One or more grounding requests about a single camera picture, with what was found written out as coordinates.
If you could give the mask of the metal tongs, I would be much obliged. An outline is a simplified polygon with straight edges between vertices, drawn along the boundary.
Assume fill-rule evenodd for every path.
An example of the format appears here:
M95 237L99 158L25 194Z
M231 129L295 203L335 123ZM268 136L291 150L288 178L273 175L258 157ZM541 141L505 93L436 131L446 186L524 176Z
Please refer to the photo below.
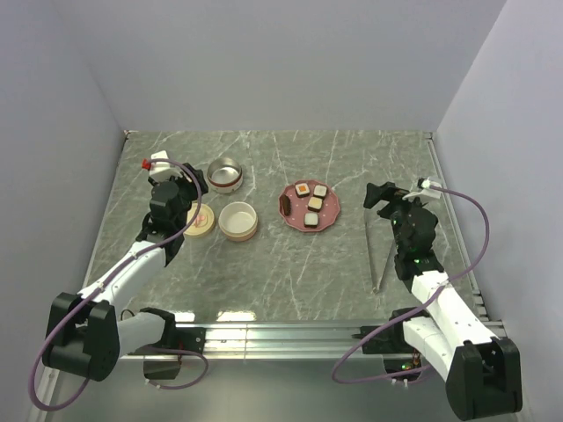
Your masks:
M376 206L372 209L365 209L363 215L374 294L379 294L382 290L384 276L394 251L391 224L377 213L381 208L381 206Z

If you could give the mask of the tan sushi piece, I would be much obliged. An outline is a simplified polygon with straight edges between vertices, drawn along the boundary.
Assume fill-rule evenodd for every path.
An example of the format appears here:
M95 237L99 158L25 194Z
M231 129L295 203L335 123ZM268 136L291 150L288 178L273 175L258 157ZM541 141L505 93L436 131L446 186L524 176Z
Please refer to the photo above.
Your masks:
M312 212L319 212L323 207L323 200L317 197L310 197L307 208Z

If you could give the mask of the white sushi piece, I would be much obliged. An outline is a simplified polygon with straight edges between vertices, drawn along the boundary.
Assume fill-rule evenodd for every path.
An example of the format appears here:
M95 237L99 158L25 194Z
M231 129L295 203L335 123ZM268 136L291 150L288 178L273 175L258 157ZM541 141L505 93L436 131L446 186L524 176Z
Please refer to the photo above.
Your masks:
M328 193L328 188L324 185L316 185L313 190L313 196L324 199Z
M319 224L319 217L316 212L308 212L303 217L303 225L305 228L316 228Z

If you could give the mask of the orange topped sushi piece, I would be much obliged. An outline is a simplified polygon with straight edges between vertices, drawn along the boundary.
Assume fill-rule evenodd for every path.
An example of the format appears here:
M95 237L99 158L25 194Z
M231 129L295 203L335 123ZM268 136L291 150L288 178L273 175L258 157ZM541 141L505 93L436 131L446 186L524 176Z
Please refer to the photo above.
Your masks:
M307 197L311 194L309 185L306 182L300 182L295 184L296 196L298 198Z

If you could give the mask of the dark brown food piece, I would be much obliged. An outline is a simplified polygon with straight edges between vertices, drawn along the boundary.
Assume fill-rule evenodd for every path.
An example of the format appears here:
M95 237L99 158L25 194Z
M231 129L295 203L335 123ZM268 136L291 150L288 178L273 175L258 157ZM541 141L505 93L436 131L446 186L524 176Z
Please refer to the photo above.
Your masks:
M291 200L288 195L283 194L280 198L281 209L284 215L288 216L291 214Z

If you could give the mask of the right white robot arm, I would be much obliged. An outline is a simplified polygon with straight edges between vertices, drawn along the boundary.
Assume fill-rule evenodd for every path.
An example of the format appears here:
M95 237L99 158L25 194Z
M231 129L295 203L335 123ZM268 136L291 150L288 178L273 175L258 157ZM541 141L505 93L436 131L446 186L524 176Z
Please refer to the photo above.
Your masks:
M363 205L385 205L378 215L391 224L396 246L395 272L421 303L408 310L387 333L389 344L416 349L445 381L450 408L463 420L508 413L523 407L520 353L509 338L487 328L465 304L433 249L436 215L426 202L444 188L421 179L409 192L392 182L366 186Z

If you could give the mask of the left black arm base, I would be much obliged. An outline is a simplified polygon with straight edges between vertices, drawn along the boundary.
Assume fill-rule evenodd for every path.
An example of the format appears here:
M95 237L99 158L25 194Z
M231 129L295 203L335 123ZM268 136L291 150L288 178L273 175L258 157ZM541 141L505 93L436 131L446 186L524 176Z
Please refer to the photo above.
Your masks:
M182 369L184 357L200 359L203 356L207 335L206 328L173 327L170 332L157 343L143 346L140 349L143 355L162 354L172 356L170 360L146 360L143 363L144 377L153 385L163 381L176 380Z

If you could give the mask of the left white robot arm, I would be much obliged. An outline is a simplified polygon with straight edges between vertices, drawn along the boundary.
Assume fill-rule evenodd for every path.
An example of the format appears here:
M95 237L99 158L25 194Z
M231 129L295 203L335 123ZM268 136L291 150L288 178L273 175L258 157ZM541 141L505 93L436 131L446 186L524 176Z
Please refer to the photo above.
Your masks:
M208 192L203 171L182 164L164 176L156 168L165 162L143 162L150 172L150 211L126 255L96 283L53 300L40 351L44 366L100 382L123 355L145 346L168 353L176 346L170 312L143 309L129 320L119 319L129 300L178 254L186 226L193 222L187 214L201 207Z

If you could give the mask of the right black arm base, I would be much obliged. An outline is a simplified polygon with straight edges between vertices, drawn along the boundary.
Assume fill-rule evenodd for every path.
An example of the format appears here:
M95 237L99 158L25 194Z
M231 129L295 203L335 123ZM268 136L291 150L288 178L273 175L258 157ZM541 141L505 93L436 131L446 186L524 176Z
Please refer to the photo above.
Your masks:
M414 308L402 308L395 309L391 313L389 320L396 317L400 317ZM400 361L398 359L384 358L384 369L387 374L392 374L396 372L402 372L406 370L411 370L414 368L422 367L421 354L414 347L408 345L404 340L404 330L402 323L395 324L391 328L388 328L379 334L377 334L370 341L366 342L362 346L362 354L382 354L382 355L395 355L395 354L407 354L410 356L408 360ZM359 332L352 335L352 338L362 340L373 330L378 328L375 325L364 325L359 328ZM415 382L420 378L422 373L402 375L397 380Z

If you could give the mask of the steel lunch box bowl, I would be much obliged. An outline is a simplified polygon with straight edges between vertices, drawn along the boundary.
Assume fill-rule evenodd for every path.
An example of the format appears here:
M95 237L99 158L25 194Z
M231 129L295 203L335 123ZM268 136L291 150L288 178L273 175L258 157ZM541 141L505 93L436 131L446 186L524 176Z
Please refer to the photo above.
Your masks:
M236 160L219 157L208 166L207 179L215 192L233 193L243 184L243 169Z

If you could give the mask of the pink lunch box tier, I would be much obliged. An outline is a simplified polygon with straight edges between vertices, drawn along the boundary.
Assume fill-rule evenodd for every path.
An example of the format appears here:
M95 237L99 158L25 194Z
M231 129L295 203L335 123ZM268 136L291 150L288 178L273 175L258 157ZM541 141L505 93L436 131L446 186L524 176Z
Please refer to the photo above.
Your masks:
M218 217L220 230L233 242L244 242L254 236L258 228L255 209L243 201L226 205Z

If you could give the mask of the pink scalloped plate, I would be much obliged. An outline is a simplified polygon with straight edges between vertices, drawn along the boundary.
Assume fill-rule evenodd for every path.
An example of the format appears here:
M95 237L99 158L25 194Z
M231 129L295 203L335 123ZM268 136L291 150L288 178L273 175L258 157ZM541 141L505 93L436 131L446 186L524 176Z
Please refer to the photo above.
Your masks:
M278 211L292 229L317 233L335 224L340 215L340 200L327 184L300 179L282 190Z

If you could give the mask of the aluminium mounting rail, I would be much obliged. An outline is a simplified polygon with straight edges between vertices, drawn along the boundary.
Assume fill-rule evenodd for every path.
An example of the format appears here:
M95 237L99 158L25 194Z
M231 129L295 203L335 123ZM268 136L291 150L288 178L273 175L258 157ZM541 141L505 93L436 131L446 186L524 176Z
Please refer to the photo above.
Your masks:
M187 336L200 329L193 340L182 343L210 360L337 360L377 320L295 321L288 323L227 322L177 323Z

